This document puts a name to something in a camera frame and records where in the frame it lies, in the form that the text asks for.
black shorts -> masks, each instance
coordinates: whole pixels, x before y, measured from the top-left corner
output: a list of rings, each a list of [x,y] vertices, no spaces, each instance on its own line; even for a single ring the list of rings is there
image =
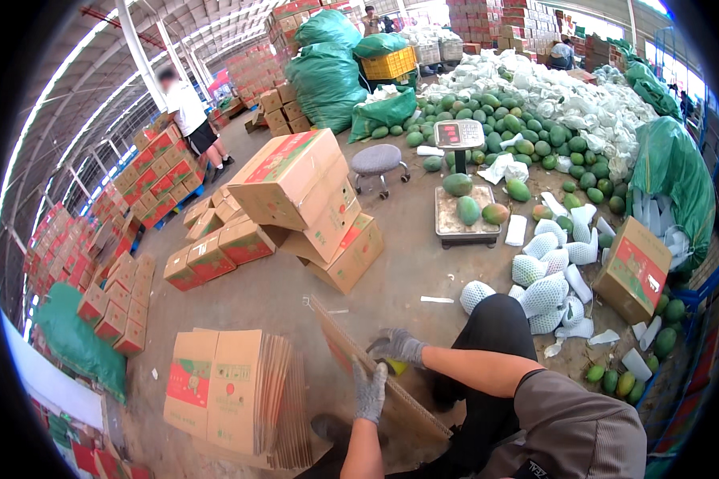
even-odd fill
[[[189,144],[198,156],[206,152],[213,142],[218,139],[215,133],[213,133],[208,120],[205,120],[195,131],[191,132],[187,138],[189,139]]]

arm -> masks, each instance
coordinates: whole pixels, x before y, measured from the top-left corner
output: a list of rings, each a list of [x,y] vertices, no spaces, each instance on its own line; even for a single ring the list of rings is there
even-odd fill
[[[357,418],[352,425],[349,451],[346,453],[341,479],[373,479],[383,477],[381,445],[378,426],[367,419]]]
[[[532,359],[492,351],[424,346],[421,358],[427,369],[498,398],[513,398],[519,382],[528,372],[544,369]]]
[[[388,343],[374,349],[378,354],[441,372],[466,386],[499,398],[513,398],[524,376],[544,369],[532,359],[502,352],[450,350],[416,340],[405,330],[382,331]]]
[[[383,479],[378,420],[386,398],[388,371],[386,364],[380,363],[373,373],[373,381],[369,381],[356,357],[352,358],[352,363],[356,413],[341,479]]]

scale display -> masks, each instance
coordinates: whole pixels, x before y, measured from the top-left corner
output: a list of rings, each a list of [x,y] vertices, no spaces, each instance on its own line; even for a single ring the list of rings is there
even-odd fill
[[[434,140],[438,148],[471,149],[485,143],[485,134],[479,121],[447,120],[434,125]]]

warehouse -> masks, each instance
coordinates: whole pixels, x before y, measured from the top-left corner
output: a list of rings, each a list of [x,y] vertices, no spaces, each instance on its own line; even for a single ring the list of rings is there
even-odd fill
[[[505,295],[542,367],[639,417],[643,454],[681,444],[695,359],[719,358],[699,340],[719,334],[719,105],[660,2],[78,13],[14,128],[0,305],[81,476],[295,477],[331,447],[310,419],[354,418],[351,356],[370,372],[382,328],[450,348]],[[468,403],[440,412],[393,356],[387,473],[439,457]]]

man in white t-shirt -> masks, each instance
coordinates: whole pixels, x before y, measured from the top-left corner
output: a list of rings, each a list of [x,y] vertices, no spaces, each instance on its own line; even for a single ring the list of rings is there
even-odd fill
[[[191,83],[180,80],[173,68],[159,72],[157,80],[165,91],[169,119],[175,121],[198,155],[208,153],[208,159],[215,167],[211,182],[215,182],[223,173],[224,165],[230,165],[234,160],[213,133],[197,92]]]

